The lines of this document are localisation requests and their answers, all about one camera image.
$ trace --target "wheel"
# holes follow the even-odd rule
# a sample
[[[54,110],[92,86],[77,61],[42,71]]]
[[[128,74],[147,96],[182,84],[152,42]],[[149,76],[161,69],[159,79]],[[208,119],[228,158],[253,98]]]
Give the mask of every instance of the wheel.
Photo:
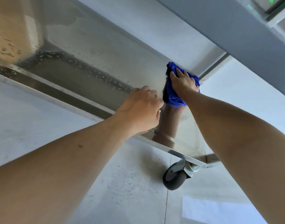
[[[173,165],[171,165],[166,170],[166,172],[163,174],[163,178],[162,178],[163,184],[169,190],[175,190],[179,188],[187,178],[187,174],[185,173],[184,170],[180,170],[175,173],[169,173],[169,170],[171,169],[171,167],[176,164],[177,163],[174,163]]]

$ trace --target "cleaning rag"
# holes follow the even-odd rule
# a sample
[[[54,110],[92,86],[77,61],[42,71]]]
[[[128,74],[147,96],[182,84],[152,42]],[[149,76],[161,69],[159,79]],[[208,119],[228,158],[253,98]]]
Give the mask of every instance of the cleaning rag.
[[[180,105],[186,106],[185,102],[179,98],[178,94],[173,90],[171,86],[171,79],[169,77],[169,74],[171,71],[175,73],[175,75],[178,77],[176,68],[178,68],[182,73],[184,73],[185,70],[177,66],[174,62],[169,62],[167,64],[167,71],[166,75],[168,77],[166,87],[163,93],[163,101],[167,103],[168,105],[174,106],[174,107],[179,107]],[[197,76],[191,75],[189,72],[187,72],[190,78],[193,78],[195,80],[195,85],[200,86],[200,82]]]

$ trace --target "tile grout line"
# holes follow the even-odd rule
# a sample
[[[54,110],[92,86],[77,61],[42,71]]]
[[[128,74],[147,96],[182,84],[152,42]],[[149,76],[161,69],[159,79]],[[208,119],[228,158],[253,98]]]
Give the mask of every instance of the tile grout line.
[[[170,155],[169,166],[171,166],[171,156],[172,156],[172,155]],[[167,199],[168,199],[168,190],[167,190],[167,195],[166,195],[166,205],[165,205],[165,216],[164,216],[164,224],[165,224],[165,221],[166,221]]]

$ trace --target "hand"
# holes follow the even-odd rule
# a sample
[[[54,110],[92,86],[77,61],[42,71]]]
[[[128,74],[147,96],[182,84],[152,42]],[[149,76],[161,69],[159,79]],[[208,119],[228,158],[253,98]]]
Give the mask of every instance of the hand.
[[[178,94],[179,97],[182,96],[182,92],[185,92],[187,89],[195,90],[198,92],[200,90],[199,86],[195,85],[195,80],[193,78],[189,78],[189,75],[186,71],[184,74],[177,68],[176,69],[178,77],[175,75],[173,71],[170,72],[171,85],[174,91]]]
[[[164,102],[157,98],[157,91],[148,86],[134,89],[114,115],[131,124],[132,133],[147,131],[159,124],[160,108]]]

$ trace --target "person's left hand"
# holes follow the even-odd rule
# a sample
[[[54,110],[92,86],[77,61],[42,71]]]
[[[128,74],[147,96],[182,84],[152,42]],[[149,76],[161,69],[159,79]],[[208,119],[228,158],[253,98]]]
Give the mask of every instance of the person's left hand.
[[[144,86],[141,89],[134,89],[115,115],[129,121],[133,134],[136,134],[159,124],[159,109],[163,104],[164,102],[157,98],[156,90],[150,90],[148,86]]]

